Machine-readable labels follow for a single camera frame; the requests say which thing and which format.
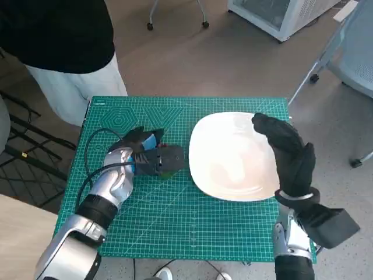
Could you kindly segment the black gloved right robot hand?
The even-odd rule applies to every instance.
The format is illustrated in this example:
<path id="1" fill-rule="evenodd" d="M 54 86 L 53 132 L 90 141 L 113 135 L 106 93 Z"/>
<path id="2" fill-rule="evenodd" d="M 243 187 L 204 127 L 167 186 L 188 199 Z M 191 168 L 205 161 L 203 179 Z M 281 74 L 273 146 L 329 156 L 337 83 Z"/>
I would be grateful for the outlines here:
<path id="1" fill-rule="evenodd" d="M 273 149 L 280 190 L 290 197 L 309 194 L 316 160 L 314 145 L 304 143 L 298 131 L 286 121 L 256 113 L 252 123 Z"/>

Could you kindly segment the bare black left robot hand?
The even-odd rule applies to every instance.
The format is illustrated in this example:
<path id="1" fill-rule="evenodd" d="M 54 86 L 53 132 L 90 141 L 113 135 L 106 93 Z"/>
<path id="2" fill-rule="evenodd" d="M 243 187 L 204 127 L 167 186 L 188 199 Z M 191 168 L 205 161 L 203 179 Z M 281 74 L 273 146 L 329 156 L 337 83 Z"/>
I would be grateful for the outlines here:
<path id="1" fill-rule="evenodd" d="M 164 135 L 164 128 L 145 131 L 144 126 L 130 130 L 113 149 L 131 148 L 134 152 L 142 152 L 158 147 Z"/>

